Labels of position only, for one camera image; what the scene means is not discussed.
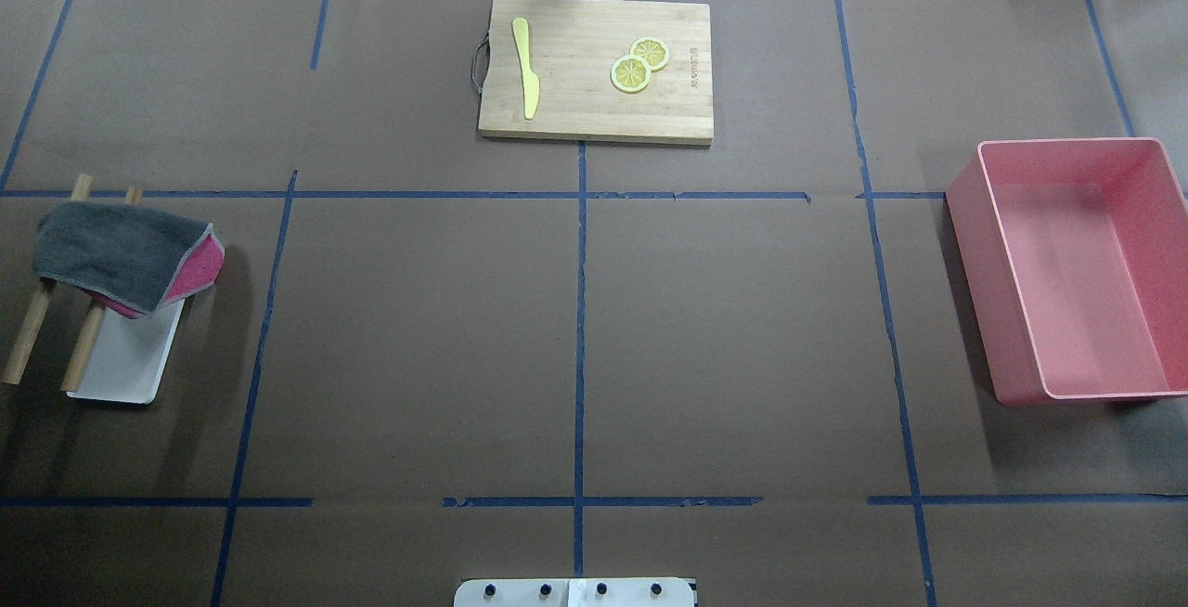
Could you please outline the lemon slice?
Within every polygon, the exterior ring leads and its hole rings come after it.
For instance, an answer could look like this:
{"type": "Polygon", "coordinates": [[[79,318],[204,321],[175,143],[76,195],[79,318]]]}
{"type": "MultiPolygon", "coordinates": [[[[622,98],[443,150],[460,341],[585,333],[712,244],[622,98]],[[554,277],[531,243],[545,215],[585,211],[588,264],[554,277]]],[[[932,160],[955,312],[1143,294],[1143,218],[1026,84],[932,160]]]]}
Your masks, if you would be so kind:
{"type": "Polygon", "coordinates": [[[661,71],[671,59],[670,48],[665,40],[655,36],[644,36],[628,45],[628,56],[640,58],[650,71],[661,71]]]}
{"type": "Polygon", "coordinates": [[[621,56],[613,61],[608,71],[612,86],[624,94],[639,94],[651,83],[652,69],[640,56],[621,56]]]}

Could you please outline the pink plastic bin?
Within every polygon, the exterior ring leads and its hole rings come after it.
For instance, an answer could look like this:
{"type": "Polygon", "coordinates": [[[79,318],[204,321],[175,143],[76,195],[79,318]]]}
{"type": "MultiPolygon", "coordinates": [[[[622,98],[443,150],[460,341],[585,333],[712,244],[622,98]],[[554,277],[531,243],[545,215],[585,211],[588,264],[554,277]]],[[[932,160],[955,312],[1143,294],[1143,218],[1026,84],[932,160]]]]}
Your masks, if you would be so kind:
{"type": "Polygon", "coordinates": [[[1187,214],[1163,143],[980,143],[946,203],[999,403],[1184,396],[1187,214]]]}

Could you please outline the wooden rack rod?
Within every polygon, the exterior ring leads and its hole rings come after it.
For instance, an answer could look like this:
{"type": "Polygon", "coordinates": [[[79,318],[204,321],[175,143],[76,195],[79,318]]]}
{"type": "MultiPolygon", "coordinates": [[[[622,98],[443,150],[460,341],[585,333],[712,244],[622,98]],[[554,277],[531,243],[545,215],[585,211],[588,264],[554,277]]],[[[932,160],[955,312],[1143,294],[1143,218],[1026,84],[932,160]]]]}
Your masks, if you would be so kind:
{"type": "MultiPolygon", "coordinates": [[[[89,173],[80,173],[72,184],[71,200],[82,201],[89,197],[94,178],[89,173]]],[[[67,366],[62,382],[62,392],[72,393],[78,390],[84,381],[86,366],[89,365],[97,335],[100,335],[105,320],[106,306],[101,301],[93,297],[86,308],[84,323],[82,323],[76,344],[72,346],[71,362],[67,366]]]]}
{"type": "Polygon", "coordinates": [[[21,382],[24,369],[34,347],[34,339],[42,331],[55,285],[56,282],[53,278],[42,278],[39,286],[34,290],[10,358],[4,367],[4,382],[21,382]]]}

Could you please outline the white rack tray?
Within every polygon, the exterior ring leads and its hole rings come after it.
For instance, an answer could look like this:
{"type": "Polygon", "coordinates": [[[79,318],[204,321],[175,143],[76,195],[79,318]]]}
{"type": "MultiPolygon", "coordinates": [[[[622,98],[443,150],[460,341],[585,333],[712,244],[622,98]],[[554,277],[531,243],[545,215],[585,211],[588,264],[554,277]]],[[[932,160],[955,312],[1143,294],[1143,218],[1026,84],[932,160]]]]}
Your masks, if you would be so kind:
{"type": "Polygon", "coordinates": [[[173,336],[187,303],[178,301],[153,314],[127,318],[103,311],[84,369],[67,379],[67,396],[90,401],[148,405],[160,390],[173,336]]]}

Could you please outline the bamboo cutting board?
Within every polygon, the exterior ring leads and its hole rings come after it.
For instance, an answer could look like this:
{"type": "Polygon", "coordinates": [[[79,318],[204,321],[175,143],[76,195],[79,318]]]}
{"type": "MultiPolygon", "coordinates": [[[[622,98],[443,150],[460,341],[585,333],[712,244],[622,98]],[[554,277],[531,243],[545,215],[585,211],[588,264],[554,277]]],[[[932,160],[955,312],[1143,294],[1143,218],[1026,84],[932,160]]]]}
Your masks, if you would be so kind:
{"type": "Polygon", "coordinates": [[[710,146],[716,137],[710,7],[602,0],[493,0],[489,62],[478,129],[532,140],[710,146]],[[523,119],[522,69],[510,23],[526,18],[541,80],[537,116],[523,119]],[[612,86],[613,61],[644,36],[666,42],[671,59],[639,94],[612,86]]]}

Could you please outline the grey pink towel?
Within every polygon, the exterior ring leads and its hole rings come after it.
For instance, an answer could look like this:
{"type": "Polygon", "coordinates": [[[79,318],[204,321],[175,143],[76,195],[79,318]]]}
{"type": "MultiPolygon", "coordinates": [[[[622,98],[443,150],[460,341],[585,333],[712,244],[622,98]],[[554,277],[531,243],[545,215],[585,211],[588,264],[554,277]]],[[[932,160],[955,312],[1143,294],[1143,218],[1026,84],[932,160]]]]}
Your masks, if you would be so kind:
{"type": "Polygon", "coordinates": [[[209,222],[144,206],[76,201],[42,219],[32,268],[135,320],[211,287],[225,257],[209,222]]]}

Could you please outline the wooden rack rod outer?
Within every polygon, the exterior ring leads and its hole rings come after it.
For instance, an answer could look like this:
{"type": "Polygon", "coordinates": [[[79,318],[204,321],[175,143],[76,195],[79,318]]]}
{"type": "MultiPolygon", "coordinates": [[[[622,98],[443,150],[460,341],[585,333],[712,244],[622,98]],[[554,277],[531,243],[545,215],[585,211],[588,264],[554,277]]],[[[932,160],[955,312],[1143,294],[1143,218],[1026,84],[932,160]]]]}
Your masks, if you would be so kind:
{"type": "Polygon", "coordinates": [[[34,347],[34,339],[42,331],[55,285],[56,282],[53,278],[42,278],[39,286],[34,290],[10,358],[4,367],[4,382],[21,382],[24,369],[34,347]]]}

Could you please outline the yellow plastic knife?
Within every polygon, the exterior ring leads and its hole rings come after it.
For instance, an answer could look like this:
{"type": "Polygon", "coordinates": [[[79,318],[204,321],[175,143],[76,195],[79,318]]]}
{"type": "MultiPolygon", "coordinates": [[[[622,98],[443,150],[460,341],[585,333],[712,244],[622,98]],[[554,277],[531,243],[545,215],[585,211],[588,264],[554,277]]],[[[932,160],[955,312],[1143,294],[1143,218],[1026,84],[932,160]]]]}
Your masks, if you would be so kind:
{"type": "Polygon", "coordinates": [[[541,100],[541,80],[532,67],[532,36],[526,18],[514,18],[510,23],[522,71],[523,119],[532,121],[537,116],[541,100]]]}

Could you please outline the lemon slice near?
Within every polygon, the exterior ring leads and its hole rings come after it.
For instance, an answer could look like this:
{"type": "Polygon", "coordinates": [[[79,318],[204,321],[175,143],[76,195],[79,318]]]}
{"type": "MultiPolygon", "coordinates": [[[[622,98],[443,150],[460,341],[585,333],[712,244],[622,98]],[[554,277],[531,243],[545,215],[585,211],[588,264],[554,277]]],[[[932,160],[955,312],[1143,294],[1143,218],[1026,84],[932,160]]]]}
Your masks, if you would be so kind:
{"type": "Polygon", "coordinates": [[[621,56],[613,61],[608,71],[612,86],[624,94],[639,94],[651,83],[652,69],[640,56],[621,56]]]}

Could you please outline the lemon slice far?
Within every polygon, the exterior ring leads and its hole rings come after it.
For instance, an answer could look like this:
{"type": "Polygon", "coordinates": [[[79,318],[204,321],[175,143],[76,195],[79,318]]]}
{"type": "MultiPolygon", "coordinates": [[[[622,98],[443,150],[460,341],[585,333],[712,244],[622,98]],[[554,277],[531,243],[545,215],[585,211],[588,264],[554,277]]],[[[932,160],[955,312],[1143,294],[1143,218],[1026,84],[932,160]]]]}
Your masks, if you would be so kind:
{"type": "Polygon", "coordinates": [[[628,56],[640,58],[650,71],[661,71],[671,59],[670,48],[665,40],[655,36],[644,36],[628,45],[628,56]]]}

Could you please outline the wooden rack rod inner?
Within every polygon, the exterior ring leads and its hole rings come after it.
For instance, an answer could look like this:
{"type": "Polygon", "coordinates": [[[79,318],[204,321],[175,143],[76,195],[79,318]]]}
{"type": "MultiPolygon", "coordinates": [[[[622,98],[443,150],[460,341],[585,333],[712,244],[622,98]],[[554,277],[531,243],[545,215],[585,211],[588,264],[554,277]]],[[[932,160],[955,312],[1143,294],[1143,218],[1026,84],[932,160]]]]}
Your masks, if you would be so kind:
{"type": "MultiPolygon", "coordinates": [[[[71,200],[82,201],[89,197],[94,178],[89,173],[80,173],[72,184],[71,200]]],[[[93,297],[86,308],[84,323],[82,323],[76,344],[72,346],[71,362],[67,366],[62,382],[62,392],[72,393],[78,390],[84,381],[86,366],[89,365],[97,335],[100,335],[105,320],[106,306],[101,301],[93,297]]]]}

